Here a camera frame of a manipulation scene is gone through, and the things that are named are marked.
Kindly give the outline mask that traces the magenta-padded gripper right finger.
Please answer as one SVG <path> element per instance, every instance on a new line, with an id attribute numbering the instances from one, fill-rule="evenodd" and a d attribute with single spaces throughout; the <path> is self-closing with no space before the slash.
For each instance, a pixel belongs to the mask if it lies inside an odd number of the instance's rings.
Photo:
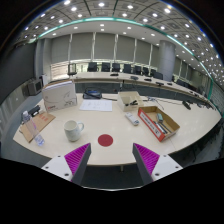
<path id="1" fill-rule="evenodd" d="M 132 153 L 145 185 L 182 169 L 169 155 L 159 155 L 137 143 L 133 144 Z"/>

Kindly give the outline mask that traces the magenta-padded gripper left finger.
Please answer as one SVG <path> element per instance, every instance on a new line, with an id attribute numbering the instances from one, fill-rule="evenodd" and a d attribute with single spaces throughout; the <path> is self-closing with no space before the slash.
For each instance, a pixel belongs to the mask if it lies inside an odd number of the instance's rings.
<path id="1" fill-rule="evenodd" d="M 87 143 L 62 156 L 56 156 L 46 163 L 42 169 L 80 185 L 91 155 L 91 144 Z"/>

